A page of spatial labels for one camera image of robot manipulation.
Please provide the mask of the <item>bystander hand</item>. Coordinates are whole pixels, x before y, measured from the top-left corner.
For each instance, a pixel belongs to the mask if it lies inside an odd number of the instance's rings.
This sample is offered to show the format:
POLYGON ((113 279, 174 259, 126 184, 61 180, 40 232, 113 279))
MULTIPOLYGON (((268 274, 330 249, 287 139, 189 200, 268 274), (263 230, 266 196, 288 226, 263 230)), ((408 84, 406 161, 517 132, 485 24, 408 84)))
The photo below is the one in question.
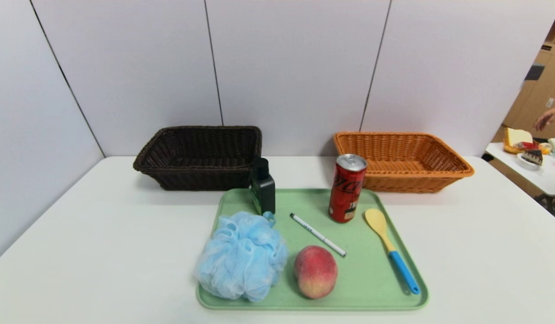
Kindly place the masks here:
POLYGON ((534 128, 536 131, 543 131, 548 125, 550 125, 553 120, 555 112, 552 109, 544 112, 534 123, 534 128))

